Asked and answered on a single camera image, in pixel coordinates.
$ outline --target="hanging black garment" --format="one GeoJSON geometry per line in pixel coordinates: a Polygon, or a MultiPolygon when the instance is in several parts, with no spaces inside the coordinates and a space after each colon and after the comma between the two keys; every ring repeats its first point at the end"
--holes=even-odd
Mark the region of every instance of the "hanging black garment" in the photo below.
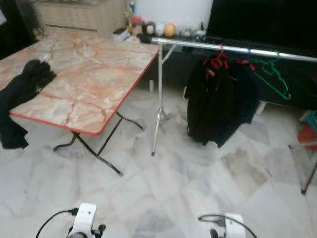
{"type": "Polygon", "coordinates": [[[234,77],[234,104],[232,120],[221,121],[210,134],[210,141],[221,148],[226,141],[239,129],[240,125],[252,122],[259,105],[259,93],[253,72],[248,64],[230,64],[230,76],[234,77]]]}
{"type": "Polygon", "coordinates": [[[55,77],[47,63],[34,59],[25,65],[21,75],[0,91],[0,139],[4,149],[28,146],[24,139],[27,131],[12,121],[9,111],[35,98],[55,77]]]}
{"type": "Polygon", "coordinates": [[[215,69],[213,77],[206,77],[204,60],[199,60],[190,78],[185,97],[188,135],[206,145],[214,127],[230,121],[234,103],[234,81],[225,65],[215,69]]]}

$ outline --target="red table edge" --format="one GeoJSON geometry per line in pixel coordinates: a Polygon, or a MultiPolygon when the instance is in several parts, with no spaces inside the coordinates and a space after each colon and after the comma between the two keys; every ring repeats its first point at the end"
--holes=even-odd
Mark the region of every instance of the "red table edge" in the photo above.
{"type": "Polygon", "coordinates": [[[82,131],[82,130],[76,130],[73,128],[70,128],[68,126],[65,125],[57,125],[48,121],[44,121],[44,120],[40,120],[40,119],[36,119],[36,118],[30,118],[21,114],[17,114],[17,113],[10,113],[12,116],[18,117],[18,118],[23,118],[23,119],[28,119],[28,120],[32,120],[35,122],[39,122],[39,123],[43,123],[46,125],[51,125],[51,126],[55,126],[55,127],[59,127],[62,129],[67,129],[73,132],[77,132],[80,134],[84,134],[84,135],[89,135],[89,136],[99,136],[103,133],[103,131],[105,130],[105,128],[107,127],[107,125],[110,123],[110,121],[112,120],[112,118],[114,117],[114,115],[116,114],[116,112],[119,110],[119,108],[122,106],[122,104],[124,103],[124,101],[126,100],[126,98],[130,95],[131,91],[136,87],[136,85],[138,84],[138,82],[140,81],[140,79],[143,77],[143,75],[145,74],[145,72],[148,70],[148,68],[150,67],[150,65],[153,63],[153,61],[155,60],[155,58],[158,56],[159,54],[159,50],[156,52],[156,54],[153,56],[153,58],[151,59],[151,61],[148,63],[148,65],[145,67],[145,69],[143,70],[143,72],[140,74],[140,76],[138,77],[138,79],[135,81],[135,83],[132,85],[132,87],[129,89],[129,91],[126,93],[126,95],[124,96],[124,98],[121,100],[121,102],[119,103],[119,105],[116,107],[116,109],[113,111],[113,113],[111,114],[111,116],[109,117],[109,119],[106,121],[106,123],[102,126],[102,128],[100,129],[100,131],[98,132],[87,132],[87,131],[82,131]]]}

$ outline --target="red object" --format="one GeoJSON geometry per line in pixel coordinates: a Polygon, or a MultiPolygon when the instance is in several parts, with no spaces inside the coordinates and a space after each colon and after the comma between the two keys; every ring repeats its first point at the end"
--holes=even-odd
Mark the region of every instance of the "red object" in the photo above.
{"type": "Polygon", "coordinates": [[[139,17],[139,16],[133,16],[133,17],[131,18],[131,21],[132,21],[133,23],[135,23],[135,22],[142,22],[142,18],[139,17]]]}
{"type": "Polygon", "coordinates": [[[248,61],[248,60],[238,60],[237,63],[239,63],[239,64],[248,64],[252,71],[256,70],[256,68],[253,66],[253,64],[251,64],[250,61],[248,61]]]}
{"type": "MultiPolygon", "coordinates": [[[[307,124],[304,126],[301,133],[299,133],[297,139],[301,144],[314,142],[317,141],[317,133],[311,125],[307,124]]],[[[306,146],[306,148],[317,150],[317,145],[306,146]]]]}
{"type": "MultiPolygon", "coordinates": [[[[210,63],[210,65],[214,69],[220,69],[222,64],[224,64],[225,68],[229,69],[229,65],[228,65],[228,62],[227,62],[228,56],[224,54],[224,46],[223,46],[223,44],[220,44],[220,46],[221,46],[220,53],[218,53],[217,56],[215,58],[213,58],[213,59],[206,59],[205,62],[203,63],[203,66],[205,66],[207,63],[210,63]]],[[[206,81],[210,77],[214,77],[214,72],[211,73],[211,72],[209,72],[208,69],[206,69],[206,81]]]]}

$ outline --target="wooden cabinet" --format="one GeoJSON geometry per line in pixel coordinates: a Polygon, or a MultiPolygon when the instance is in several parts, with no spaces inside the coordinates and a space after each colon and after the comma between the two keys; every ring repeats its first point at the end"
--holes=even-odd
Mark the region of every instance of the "wooden cabinet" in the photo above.
{"type": "Polygon", "coordinates": [[[79,33],[110,38],[125,25],[126,0],[99,0],[97,3],[36,2],[49,34],[79,33]]]}

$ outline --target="marble floor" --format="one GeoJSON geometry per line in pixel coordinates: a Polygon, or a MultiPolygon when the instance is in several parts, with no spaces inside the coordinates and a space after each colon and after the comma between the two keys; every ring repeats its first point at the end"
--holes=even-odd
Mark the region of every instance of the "marble floor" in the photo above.
{"type": "MultiPolygon", "coordinates": [[[[102,156],[124,172],[119,177],[65,130],[16,119],[28,131],[24,151],[0,149],[0,237],[31,238],[53,213],[82,202],[97,205],[95,225],[105,238],[207,238],[205,213],[240,213],[260,238],[316,238],[317,182],[307,196],[300,185],[316,159],[290,151],[300,130],[298,113],[268,106],[221,148],[186,135],[186,101],[165,95],[170,120],[162,120],[155,157],[150,156],[158,97],[136,88],[120,111],[145,126],[123,122],[102,156]]],[[[84,137],[98,149],[100,137],[84,137]]],[[[65,237],[73,218],[56,217],[41,237],[65,237]]]]}

